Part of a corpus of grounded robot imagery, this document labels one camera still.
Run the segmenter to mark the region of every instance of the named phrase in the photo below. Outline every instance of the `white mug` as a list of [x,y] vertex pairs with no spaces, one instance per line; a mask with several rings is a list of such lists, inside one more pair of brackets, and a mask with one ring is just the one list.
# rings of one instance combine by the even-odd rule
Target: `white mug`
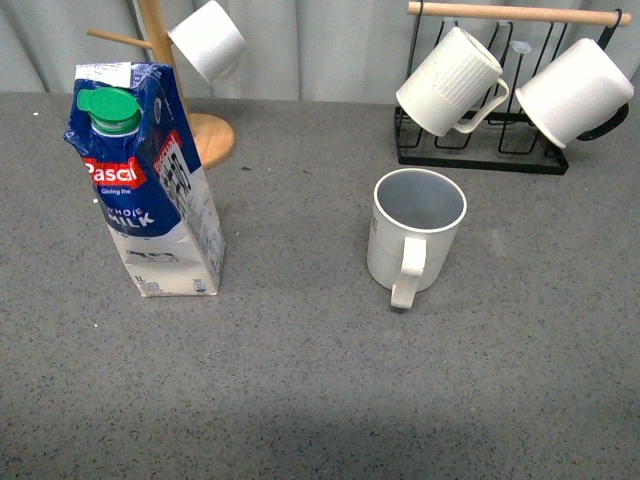
[[[454,128],[472,132],[509,96],[500,78],[502,67],[478,40],[454,27],[396,92],[402,109],[423,129],[438,137]],[[458,122],[495,84],[503,93],[465,124]]]
[[622,123],[633,85],[594,40],[583,38],[515,94],[544,136],[565,148],[575,138],[593,140]]
[[237,66],[246,47],[227,12],[213,1],[193,12],[169,32],[169,37],[209,83],[229,67]]
[[416,292],[436,281],[467,211],[460,187],[420,168],[388,173],[374,190],[367,266],[391,289],[391,305],[411,308]]

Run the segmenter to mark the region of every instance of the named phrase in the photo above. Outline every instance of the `speckled countertop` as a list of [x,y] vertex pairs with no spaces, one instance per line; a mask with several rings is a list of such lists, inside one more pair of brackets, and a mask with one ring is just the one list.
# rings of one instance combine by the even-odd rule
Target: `speckled countertop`
[[634,105],[564,176],[437,169],[468,214],[398,313],[365,264],[392,107],[194,101],[237,135],[221,291],[143,299],[69,104],[0,95],[0,478],[640,477]]

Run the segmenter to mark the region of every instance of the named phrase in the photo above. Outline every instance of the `wooden base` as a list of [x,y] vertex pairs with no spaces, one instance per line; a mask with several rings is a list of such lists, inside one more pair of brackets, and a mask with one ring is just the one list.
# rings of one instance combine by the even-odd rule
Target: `wooden base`
[[189,126],[204,168],[227,158],[236,143],[236,135],[227,122],[213,115],[189,114]]

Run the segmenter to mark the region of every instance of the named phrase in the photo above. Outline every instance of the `ribbed white mug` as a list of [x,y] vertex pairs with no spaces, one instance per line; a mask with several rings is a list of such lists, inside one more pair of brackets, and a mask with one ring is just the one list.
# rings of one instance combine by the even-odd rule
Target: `ribbed white mug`
[[[472,132],[509,96],[496,58],[471,34],[454,27],[396,92],[402,109],[427,132],[438,137],[454,128]],[[492,86],[503,92],[467,123],[458,122]]]
[[403,168],[382,177],[373,194],[367,266],[391,289],[391,305],[411,308],[416,292],[436,281],[467,200],[444,175]]

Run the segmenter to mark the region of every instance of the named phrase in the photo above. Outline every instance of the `black mug handle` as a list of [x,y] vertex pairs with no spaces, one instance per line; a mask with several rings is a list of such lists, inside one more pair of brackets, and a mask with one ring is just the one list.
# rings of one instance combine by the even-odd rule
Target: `black mug handle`
[[627,118],[627,115],[629,115],[629,104],[625,103],[623,106],[621,106],[618,109],[618,111],[613,115],[613,117],[611,117],[609,120],[604,122],[599,127],[589,130],[588,132],[584,132],[582,135],[578,137],[578,140],[582,140],[583,142],[586,142],[589,140],[595,140],[596,138],[600,138],[601,136],[609,133],[611,130],[613,130],[622,122],[624,122],[624,119]]

